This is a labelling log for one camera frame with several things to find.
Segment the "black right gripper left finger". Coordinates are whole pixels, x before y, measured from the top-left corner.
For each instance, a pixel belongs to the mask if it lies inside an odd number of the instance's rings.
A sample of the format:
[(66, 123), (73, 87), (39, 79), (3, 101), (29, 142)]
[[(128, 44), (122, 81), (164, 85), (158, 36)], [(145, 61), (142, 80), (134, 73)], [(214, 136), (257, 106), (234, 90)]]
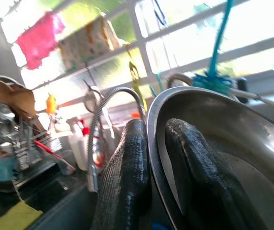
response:
[(102, 174), (91, 230), (138, 230), (151, 205), (146, 125), (127, 122)]

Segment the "flexible steel faucet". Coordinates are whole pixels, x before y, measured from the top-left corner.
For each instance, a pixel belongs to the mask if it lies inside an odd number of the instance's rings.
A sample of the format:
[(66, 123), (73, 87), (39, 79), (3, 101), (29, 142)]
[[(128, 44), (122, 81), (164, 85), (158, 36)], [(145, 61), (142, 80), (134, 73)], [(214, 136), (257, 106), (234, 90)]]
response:
[(137, 108), (139, 115), (143, 121), (145, 121), (146, 118), (146, 112), (142, 103), (142, 100), (138, 93), (133, 90), (132, 88), (124, 87), (124, 86), (119, 86), (119, 87), (114, 87), (111, 90), (109, 90), (105, 96), (103, 97), (103, 100), (99, 103), (97, 108), (95, 109), (94, 116), (91, 122), (91, 128), (90, 128), (90, 134), (88, 138), (88, 145), (87, 145), (87, 150), (88, 150), (88, 174), (87, 174), (87, 182), (88, 182), (88, 190), (90, 192), (98, 192), (98, 176), (96, 172), (96, 166), (94, 164), (93, 160), (93, 139), (94, 139), (94, 131), (95, 128), (98, 125), (99, 119), (102, 114), (102, 108), (107, 105), (107, 103), (111, 100), (111, 98), (119, 93), (119, 92), (126, 92), (130, 94), (136, 101)]

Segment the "light blue mug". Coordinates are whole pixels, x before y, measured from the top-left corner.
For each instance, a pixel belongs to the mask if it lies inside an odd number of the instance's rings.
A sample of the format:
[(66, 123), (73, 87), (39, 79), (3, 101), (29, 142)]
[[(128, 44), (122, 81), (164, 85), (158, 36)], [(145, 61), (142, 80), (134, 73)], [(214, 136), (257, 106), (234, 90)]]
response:
[(0, 157), (0, 182), (11, 181), (15, 177), (16, 159)]

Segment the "white window grille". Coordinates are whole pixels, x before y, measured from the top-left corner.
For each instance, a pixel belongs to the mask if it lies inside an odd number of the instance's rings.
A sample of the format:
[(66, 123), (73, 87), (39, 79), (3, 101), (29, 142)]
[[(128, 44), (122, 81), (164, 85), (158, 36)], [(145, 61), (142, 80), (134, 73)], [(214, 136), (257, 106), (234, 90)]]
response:
[[(0, 75), (33, 90), (35, 108), (43, 112), (53, 94), (62, 112), (82, 112), (84, 81), (105, 90), (131, 86), (129, 61), (141, 76), (143, 96), (157, 87), (156, 76), (202, 73), (209, 67), (228, 0), (0, 0)], [(20, 34), (46, 12), (64, 24), (58, 41), (103, 14), (119, 46), (65, 69), (60, 51), (51, 52), (29, 70), (18, 46)], [(251, 91), (274, 93), (274, 0), (233, 0), (219, 47), (217, 71), (231, 77), (260, 74)]]

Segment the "small steel strainer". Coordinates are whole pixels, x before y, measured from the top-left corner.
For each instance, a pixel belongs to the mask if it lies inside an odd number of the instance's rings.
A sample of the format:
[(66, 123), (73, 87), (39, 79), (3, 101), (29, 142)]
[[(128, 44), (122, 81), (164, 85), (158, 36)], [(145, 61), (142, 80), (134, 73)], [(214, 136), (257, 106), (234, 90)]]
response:
[(87, 86), (87, 92), (83, 98), (83, 104), (87, 111), (95, 113), (97, 106), (100, 104), (103, 96), (96, 86)]

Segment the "wooden spatula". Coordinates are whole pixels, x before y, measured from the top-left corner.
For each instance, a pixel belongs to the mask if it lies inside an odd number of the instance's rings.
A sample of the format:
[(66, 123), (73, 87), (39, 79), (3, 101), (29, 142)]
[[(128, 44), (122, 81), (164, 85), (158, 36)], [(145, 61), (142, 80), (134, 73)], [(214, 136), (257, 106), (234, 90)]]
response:
[(25, 88), (14, 90), (0, 81), (0, 102), (12, 108), (26, 122), (35, 125), (40, 132), (45, 132), (36, 114), (34, 94), (31, 90)]

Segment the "black scrub pad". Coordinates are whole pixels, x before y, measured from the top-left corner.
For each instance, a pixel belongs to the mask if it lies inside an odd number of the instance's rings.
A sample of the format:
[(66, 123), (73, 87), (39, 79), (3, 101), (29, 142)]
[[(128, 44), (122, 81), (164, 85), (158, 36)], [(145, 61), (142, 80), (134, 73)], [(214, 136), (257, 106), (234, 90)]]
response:
[(237, 78), (236, 82), (236, 93), (234, 94), (237, 97), (246, 98), (245, 93), (247, 92), (247, 80), (245, 78)]

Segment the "white bottle red pump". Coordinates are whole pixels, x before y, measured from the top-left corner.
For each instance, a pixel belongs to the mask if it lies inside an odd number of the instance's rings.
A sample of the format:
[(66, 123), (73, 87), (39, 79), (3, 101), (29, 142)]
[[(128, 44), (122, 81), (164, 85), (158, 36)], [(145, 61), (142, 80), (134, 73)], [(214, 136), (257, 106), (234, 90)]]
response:
[(100, 173), (104, 168), (105, 160), (107, 157), (106, 141), (103, 137), (102, 127), (100, 123), (98, 123), (97, 127), (94, 130), (92, 149), (92, 159), (96, 169), (98, 170), (98, 173)]

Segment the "white plastic bottle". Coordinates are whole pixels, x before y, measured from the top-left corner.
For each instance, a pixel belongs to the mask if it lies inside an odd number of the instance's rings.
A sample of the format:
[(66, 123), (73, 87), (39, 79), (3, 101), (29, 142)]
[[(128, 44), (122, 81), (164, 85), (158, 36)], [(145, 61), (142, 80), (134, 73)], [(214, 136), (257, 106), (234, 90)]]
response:
[(90, 134), (90, 128), (86, 126), (85, 120), (77, 117), (67, 120), (70, 126), (72, 135), (68, 137), (73, 155), (75, 157), (77, 166), (83, 170), (88, 170), (88, 137)]

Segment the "pink cloth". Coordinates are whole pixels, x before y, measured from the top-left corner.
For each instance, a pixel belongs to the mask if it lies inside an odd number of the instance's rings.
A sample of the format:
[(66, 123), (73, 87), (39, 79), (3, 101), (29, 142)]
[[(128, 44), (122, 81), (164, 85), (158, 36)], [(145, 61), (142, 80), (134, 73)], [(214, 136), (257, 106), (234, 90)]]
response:
[(25, 56), (27, 69), (34, 70), (42, 64), (42, 59), (57, 47), (56, 35), (64, 29), (61, 18), (47, 12), (18, 37), (17, 44)]

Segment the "yellow green clip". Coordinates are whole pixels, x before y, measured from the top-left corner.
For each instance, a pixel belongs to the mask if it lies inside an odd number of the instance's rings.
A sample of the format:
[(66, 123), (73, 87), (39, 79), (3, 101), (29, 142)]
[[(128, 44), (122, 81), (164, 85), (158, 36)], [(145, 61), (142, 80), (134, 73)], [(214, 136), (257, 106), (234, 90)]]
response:
[(147, 112), (148, 111), (147, 102), (139, 88), (141, 85), (141, 77), (139, 75), (137, 67), (133, 64), (132, 61), (129, 61), (129, 70), (130, 70), (130, 74), (131, 74), (131, 78), (132, 78), (132, 87), (135, 90), (135, 92), (139, 95), (139, 97), (142, 101), (144, 110), (145, 110), (145, 112)]

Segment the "blue bottle brush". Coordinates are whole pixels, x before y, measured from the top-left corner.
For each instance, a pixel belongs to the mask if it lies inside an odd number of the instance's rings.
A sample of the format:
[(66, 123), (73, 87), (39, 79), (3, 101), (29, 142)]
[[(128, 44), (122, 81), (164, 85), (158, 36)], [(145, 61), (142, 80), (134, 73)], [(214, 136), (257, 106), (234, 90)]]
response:
[(218, 50), (224, 35), (224, 31), (228, 22), (228, 17), (232, 9), (234, 0), (227, 0), (224, 18), (222, 20), (220, 29), (218, 31), (212, 58), (209, 63), (208, 70), (204, 72), (204, 75), (196, 74), (193, 78), (193, 86), (212, 90), (224, 95), (229, 95), (229, 90), (231, 88), (231, 80), (228, 77), (221, 76), (217, 72), (217, 59)]

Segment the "yellow white sponge cloth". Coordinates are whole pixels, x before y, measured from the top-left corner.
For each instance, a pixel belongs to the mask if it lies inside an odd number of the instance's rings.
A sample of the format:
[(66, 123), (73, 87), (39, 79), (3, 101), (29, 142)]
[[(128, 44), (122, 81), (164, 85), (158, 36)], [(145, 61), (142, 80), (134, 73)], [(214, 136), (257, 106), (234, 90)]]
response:
[(121, 46), (105, 13), (58, 42), (66, 71), (82, 68), (89, 61)]

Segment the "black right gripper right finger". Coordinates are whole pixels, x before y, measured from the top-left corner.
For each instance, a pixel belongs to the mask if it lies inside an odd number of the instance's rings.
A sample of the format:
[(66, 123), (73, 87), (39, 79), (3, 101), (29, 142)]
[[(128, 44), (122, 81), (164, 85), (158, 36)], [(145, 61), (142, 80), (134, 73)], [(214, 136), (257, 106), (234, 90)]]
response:
[(246, 230), (244, 191), (193, 125), (167, 121), (165, 144), (187, 223), (196, 230)]

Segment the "blue plastic bowl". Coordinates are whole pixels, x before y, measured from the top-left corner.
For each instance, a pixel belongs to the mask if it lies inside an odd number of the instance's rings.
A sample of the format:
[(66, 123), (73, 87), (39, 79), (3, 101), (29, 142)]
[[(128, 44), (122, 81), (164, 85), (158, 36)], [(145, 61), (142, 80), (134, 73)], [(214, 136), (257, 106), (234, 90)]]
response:
[(151, 230), (168, 230), (168, 228), (161, 223), (152, 222)]

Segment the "black marble countertop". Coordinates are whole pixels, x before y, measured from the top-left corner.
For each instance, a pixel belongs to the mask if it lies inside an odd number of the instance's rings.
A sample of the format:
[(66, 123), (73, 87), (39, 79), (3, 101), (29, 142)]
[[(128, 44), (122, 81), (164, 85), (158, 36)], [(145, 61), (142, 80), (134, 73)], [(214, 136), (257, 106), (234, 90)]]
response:
[(55, 165), (21, 186), (17, 182), (0, 183), (0, 217), (20, 200), (36, 210), (47, 212), (85, 184), (85, 175), (81, 170), (63, 175)]

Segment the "yellow orange clip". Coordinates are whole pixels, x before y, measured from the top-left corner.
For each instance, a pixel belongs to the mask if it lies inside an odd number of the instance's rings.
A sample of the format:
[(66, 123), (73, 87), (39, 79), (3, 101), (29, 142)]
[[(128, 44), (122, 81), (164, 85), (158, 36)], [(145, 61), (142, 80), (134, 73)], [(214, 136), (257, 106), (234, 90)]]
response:
[(57, 109), (57, 103), (54, 95), (48, 94), (48, 98), (46, 100), (46, 113), (48, 115), (54, 114)]

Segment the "chrome gooseneck faucet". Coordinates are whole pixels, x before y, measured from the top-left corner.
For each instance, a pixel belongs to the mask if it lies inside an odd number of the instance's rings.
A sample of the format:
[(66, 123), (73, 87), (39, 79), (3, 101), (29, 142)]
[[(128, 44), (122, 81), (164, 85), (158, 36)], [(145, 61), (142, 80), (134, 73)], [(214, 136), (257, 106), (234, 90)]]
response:
[(182, 73), (174, 73), (172, 75), (170, 75), (168, 78), (167, 78), (167, 88), (171, 88), (172, 87), (172, 83), (175, 81), (175, 80), (179, 80), (179, 81), (182, 81), (184, 82), (185, 84), (187, 84), (188, 86), (192, 86), (193, 85), (193, 80), (182, 74)]

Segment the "yellow green cloth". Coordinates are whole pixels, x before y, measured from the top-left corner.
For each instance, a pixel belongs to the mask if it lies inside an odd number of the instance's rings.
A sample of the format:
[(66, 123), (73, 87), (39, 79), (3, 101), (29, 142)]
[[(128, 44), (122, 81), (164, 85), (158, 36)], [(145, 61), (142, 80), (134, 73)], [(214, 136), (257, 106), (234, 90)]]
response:
[(0, 230), (26, 230), (42, 215), (43, 211), (20, 201), (0, 217)]

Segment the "red handled brush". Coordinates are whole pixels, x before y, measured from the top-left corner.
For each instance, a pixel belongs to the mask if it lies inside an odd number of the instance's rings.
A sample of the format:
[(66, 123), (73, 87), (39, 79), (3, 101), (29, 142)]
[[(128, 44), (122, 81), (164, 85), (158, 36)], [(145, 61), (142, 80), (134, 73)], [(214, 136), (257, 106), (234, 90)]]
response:
[(49, 147), (41, 143), (40, 141), (35, 140), (35, 145), (42, 148), (49, 155), (53, 156), (57, 160), (57, 164), (63, 175), (71, 175), (75, 172), (75, 168), (69, 164), (62, 156), (53, 152)]

